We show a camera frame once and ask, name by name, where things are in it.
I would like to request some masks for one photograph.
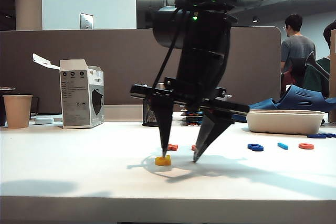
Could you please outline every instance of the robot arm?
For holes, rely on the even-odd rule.
[[[173,104],[194,112],[204,109],[196,141],[194,161],[234,121],[233,113],[246,115],[249,107],[220,99],[225,89],[217,87],[229,54],[230,29],[237,19],[227,14],[238,0],[175,0],[175,7],[164,7],[154,17],[156,41],[169,47],[152,87],[133,85],[133,97],[148,99],[157,119],[162,155],[165,156]],[[156,85],[174,48],[182,50],[176,78],[165,78],[166,89]]]

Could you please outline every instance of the blue ring piece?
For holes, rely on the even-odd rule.
[[[322,135],[322,134],[310,134],[307,135],[308,138],[327,138],[326,135]]]
[[[264,147],[260,144],[248,144],[247,148],[254,152],[262,152],[264,150]]]

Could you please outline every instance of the gray t-shirt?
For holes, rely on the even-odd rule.
[[[292,65],[290,59],[307,58],[314,51],[315,44],[303,35],[294,35],[285,39],[281,44],[281,61],[285,61],[283,72],[286,72]]]

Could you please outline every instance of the paper cup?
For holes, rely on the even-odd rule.
[[[15,88],[0,87],[0,126],[5,126],[6,123],[6,110],[3,95],[11,94]]]
[[[26,128],[29,126],[30,105],[32,95],[3,95],[10,129]]]

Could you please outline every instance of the white container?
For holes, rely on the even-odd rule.
[[[311,110],[250,110],[246,120],[253,132],[308,135],[318,133],[324,114]]]

